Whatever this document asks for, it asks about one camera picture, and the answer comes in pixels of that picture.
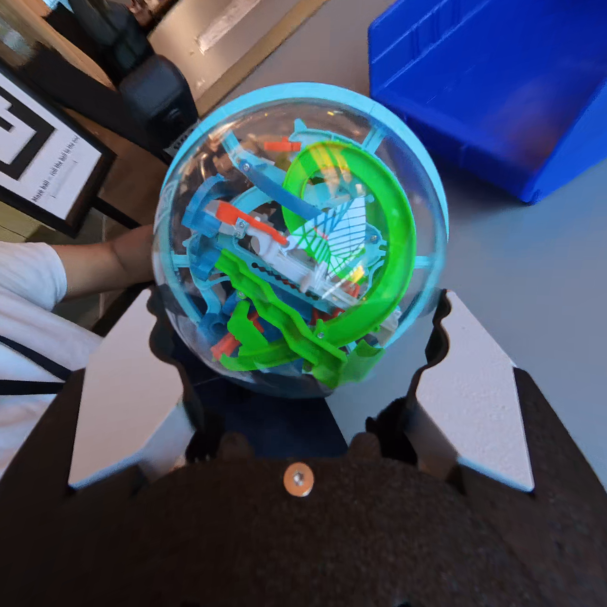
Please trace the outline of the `black framed printed sign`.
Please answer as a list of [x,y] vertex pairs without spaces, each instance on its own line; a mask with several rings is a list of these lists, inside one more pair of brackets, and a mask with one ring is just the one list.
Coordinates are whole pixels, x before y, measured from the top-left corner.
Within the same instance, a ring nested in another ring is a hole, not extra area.
[[139,223],[100,197],[116,155],[1,61],[1,202],[74,238],[91,209]]

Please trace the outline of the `person's left forearm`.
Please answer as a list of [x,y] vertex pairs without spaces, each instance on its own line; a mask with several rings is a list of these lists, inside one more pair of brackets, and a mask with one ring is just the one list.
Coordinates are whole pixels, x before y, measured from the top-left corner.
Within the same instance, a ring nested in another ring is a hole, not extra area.
[[102,294],[120,288],[122,266],[113,245],[51,245],[65,273],[64,299]]

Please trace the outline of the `person in white shirt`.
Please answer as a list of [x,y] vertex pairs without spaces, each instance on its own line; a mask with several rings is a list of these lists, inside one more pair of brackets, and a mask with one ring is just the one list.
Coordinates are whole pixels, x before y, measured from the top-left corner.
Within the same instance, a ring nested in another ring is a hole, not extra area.
[[1,243],[1,474],[74,371],[101,343],[53,311],[65,273],[51,246]]

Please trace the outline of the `blue plastic bin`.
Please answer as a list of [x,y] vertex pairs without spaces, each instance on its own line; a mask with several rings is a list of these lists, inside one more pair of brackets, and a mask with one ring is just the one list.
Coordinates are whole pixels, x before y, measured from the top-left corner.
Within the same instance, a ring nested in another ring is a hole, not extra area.
[[606,159],[606,1],[397,1],[368,62],[430,152],[524,203]]

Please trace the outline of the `clear maze ball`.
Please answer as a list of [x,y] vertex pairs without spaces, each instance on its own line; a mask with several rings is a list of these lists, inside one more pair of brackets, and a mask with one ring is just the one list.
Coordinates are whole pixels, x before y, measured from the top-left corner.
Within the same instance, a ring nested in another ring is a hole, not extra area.
[[158,299],[212,374],[284,398],[360,383],[433,306],[449,239],[429,154],[390,110],[288,83],[172,145]]

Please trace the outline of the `person's dark blue pants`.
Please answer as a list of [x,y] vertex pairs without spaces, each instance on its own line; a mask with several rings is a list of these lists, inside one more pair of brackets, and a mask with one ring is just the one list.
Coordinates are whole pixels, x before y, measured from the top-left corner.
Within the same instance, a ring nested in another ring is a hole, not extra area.
[[180,377],[185,413],[193,437],[185,450],[188,463],[218,457],[222,439],[243,435],[254,454],[273,459],[339,457],[347,445],[323,398],[289,399],[257,393],[240,381],[217,374],[185,345],[164,308],[163,288],[152,283],[146,310],[154,317],[148,349],[154,360],[166,363]]

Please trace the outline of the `person's left hand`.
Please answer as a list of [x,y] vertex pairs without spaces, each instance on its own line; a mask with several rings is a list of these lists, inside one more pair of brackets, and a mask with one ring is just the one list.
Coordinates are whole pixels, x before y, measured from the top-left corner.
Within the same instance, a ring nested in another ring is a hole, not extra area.
[[110,290],[124,289],[154,280],[151,224],[125,232],[107,243],[110,256],[108,284]]

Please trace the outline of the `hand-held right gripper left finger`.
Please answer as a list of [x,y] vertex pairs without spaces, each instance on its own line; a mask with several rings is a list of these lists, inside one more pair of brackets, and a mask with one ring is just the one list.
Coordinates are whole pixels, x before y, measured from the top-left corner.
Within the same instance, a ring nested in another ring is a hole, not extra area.
[[137,468],[154,482],[186,465],[203,406],[174,347],[157,290],[145,288],[89,357],[69,484],[84,489]]

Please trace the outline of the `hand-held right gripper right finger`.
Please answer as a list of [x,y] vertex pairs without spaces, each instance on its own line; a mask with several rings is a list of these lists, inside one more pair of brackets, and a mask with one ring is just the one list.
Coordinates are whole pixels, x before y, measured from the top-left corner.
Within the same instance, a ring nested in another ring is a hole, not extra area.
[[432,323],[426,364],[406,394],[404,433],[418,468],[446,480],[466,467],[532,492],[515,364],[454,291],[443,290]]

